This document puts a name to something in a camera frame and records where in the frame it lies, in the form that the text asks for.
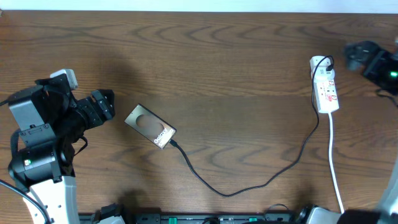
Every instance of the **metallic rectangular device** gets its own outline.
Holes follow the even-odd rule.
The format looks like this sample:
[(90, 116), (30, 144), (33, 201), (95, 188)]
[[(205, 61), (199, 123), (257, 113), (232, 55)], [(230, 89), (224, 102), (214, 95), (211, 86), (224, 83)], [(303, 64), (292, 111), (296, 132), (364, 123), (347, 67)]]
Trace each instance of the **metallic rectangular device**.
[(161, 149), (164, 149), (177, 131), (141, 104), (134, 108), (124, 122)]

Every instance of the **wood grain surface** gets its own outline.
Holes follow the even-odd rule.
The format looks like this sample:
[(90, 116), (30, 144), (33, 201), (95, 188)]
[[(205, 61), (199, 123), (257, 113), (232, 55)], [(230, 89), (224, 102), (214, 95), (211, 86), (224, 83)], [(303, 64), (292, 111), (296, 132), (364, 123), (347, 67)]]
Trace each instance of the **wood grain surface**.
[[(346, 208), (373, 208), (397, 156), (398, 111), (376, 86), (348, 72), (350, 42), (394, 50), (398, 16), (372, 14), (6, 11), (0, 17), (0, 98), (74, 69), (83, 98), (113, 89), (116, 117), (86, 131), (74, 160), (80, 212), (114, 202), (163, 212), (263, 212), (274, 203), (338, 211), (328, 166), (328, 118), (292, 170), (232, 198), (197, 180), (177, 149), (157, 149), (124, 119), (138, 104), (177, 128), (200, 175), (231, 193), (263, 184), (298, 155), (316, 118), (309, 59), (332, 54), (340, 109), (335, 169)], [(0, 108), (0, 178), (17, 124)], [(22, 199), (0, 188), (0, 223), (29, 223)]]

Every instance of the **white power cord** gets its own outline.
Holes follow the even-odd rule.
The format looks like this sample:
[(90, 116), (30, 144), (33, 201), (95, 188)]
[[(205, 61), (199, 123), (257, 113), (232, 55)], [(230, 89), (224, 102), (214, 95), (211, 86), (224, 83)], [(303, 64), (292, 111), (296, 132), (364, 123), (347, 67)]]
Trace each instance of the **white power cord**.
[(331, 178), (333, 180), (333, 185), (335, 186), (336, 197), (338, 201), (338, 206), (340, 207), (341, 214), (344, 213), (343, 202), (341, 201), (340, 191), (338, 190), (335, 168), (333, 167), (333, 119), (331, 117), (331, 112), (329, 115), (329, 124), (330, 124), (330, 140), (329, 140), (329, 166), (331, 172)]

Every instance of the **power strip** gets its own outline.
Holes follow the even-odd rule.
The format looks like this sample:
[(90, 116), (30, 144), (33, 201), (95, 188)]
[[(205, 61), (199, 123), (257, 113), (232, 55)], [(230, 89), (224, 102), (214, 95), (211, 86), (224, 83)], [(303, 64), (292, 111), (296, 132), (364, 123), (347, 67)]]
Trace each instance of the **power strip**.
[[(311, 78), (315, 68), (319, 62), (325, 58), (324, 56), (314, 56), (310, 60)], [(336, 111), (338, 106), (336, 85), (335, 85), (335, 70), (327, 71), (326, 68), (331, 65), (330, 59), (324, 59), (317, 68), (317, 73), (313, 80), (313, 88), (315, 98), (317, 100), (317, 107), (319, 113), (331, 113)]]

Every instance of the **white background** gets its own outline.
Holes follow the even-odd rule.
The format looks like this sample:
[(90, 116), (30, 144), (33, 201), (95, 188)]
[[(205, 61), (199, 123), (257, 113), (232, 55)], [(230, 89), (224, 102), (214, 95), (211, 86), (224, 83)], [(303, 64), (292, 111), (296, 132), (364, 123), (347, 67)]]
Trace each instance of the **white background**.
[(35, 10), (398, 13), (398, 0), (0, 0)]

